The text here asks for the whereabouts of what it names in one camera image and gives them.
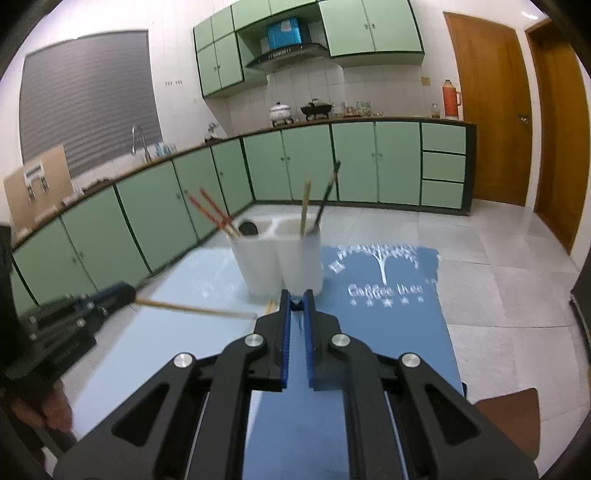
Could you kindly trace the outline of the left hand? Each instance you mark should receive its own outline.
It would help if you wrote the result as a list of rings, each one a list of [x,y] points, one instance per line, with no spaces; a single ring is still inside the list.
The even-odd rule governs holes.
[[[19,398],[14,398],[9,405],[16,418],[29,427],[49,428],[62,433],[71,432],[72,410],[61,380],[54,384],[38,409],[32,408]]]

